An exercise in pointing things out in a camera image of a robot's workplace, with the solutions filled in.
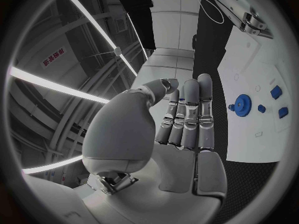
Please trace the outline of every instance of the red sign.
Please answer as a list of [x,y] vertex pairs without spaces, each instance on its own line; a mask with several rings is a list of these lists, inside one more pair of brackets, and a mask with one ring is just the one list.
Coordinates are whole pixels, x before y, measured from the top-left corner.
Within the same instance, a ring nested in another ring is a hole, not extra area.
[[54,51],[51,53],[48,57],[46,57],[40,65],[42,66],[43,69],[46,69],[52,62],[56,61],[59,59],[61,56],[63,56],[66,53],[65,47],[61,47],[58,50]]

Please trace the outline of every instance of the led light strip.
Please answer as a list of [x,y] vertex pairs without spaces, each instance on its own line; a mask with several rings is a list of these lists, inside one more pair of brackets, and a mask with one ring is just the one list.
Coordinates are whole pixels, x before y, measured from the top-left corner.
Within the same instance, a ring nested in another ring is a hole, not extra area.
[[74,158],[64,160],[62,162],[52,163],[52,164],[37,167],[37,168],[22,169],[22,172],[24,174],[39,173],[39,172],[47,171],[47,170],[50,170],[50,169],[59,168],[61,166],[64,166],[64,165],[67,165],[67,164],[70,164],[70,163],[73,163],[73,162],[77,162],[79,160],[82,160],[82,158],[83,158],[83,156],[81,155],[81,156],[78,156],[78,157],[74,157]]
[[93,96],[93,95],[90,95],[90,94],[87,94],[87,93],[84,93],[84,92],[81,92],[81,91],[77,91],[77,90],[74,90],[72,88],[62,86],[62,85],[59,85],[57,83],[45,80],[45,79],[40,78],[38,76],[35,76],[35,75],[32,75],[32,74],[27,73],[25,71],[22,71],[22,70],[20,70],[16,67],[11,67],[9,73],[12,76],[16,77],[16,78],[22,79],[24,81],[28,81],[28,82],[33,83],[35,85],[39,85],[39,86],[43,86],[45,88],[49,88],[51,90],[59,91],[59,92],[69,94],[69,95],[73,95],[73,96],[77,96],[77,97],[81,97],[81,98],[88,99],[88,100],[91,100],[91,101],[97,101],[97,102],[104,103],[104,104],[107,104],[109,102],[109,100],[106,100],[106,99],[103,99],[103,98],[100,98],[100,97],[97,97],[97,96]]
[[137,38],[138,38],[138,41],[140,42],[140,45],[141,45],[141,47],[142,47],[142,50],[144,51],[144,54],[145,54],[145,56],[146,56],[146,59],[148,59],[147,53],[146,53],[144,47],[142,46],[142,43],[141,43],[140,38],[139,38],[139,36],[138,36],[138,33],[137,33],[137,31],[136,31],[136,29],[135,29],[135,27],[134,27],[134,24],[133,24],[133,22],[132,22],[132,20],[131,20],[131,18],[130,18],[130,16],[129,16],[128,13],[127,13],[127,15],[128,15],[128,18],[129,18],[129,20],[130,20],[130,22],[131,22],[131,24],[132,24],[132,27],[133,27],[135,33],[136,33],[136,36],[137,36]]
[[[83,5],[78,0],[71,0],[76,7],[86,16],[86,18],[94,25],[94,27],[101,33],[101,35],[106,39],[106,41],[112,46],[113,49],[116,48],[116,45],[113,41],[109,38],[109,36],[105,33],[105,31],[100,27],[100,25],[96,22],[96,20],[90,15],[90,13],[83,7]],[[129,69],[133,72],[135,76],[137,73],[134,71],[133,67],[130,63],[126,60],[123,55],[120,55],[124,63],[129,67]]]

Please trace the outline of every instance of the blue gear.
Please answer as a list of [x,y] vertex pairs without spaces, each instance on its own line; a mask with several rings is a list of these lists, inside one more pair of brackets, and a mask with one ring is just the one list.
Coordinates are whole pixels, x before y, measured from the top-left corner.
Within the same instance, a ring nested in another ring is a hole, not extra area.
[[235,113],[239,117],[245,117],[251,110],[251,99],[248,95],[242,94],[236,99],[235,102]]

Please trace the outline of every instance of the dark floor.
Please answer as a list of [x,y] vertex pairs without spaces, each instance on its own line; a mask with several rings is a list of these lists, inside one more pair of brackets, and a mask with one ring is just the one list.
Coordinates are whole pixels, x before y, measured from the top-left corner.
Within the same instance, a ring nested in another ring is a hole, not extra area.
[[[208,2],[203,0],[202,5],[214,20],[222,20],[219,12]],[[193,78],[197,79],[198,75],[207,73],[213,80],[215,151],[222,159],[228,181],[226,203],[213,224],[225,223],[243,209],[265,185],[276,165],[276,163],[226,161],[228,145],[227,109],[217,68],[225,54],[225,45],[233,23],[225,15],[224,18],[223,24],[216,24],[200,9],[193,70]]]

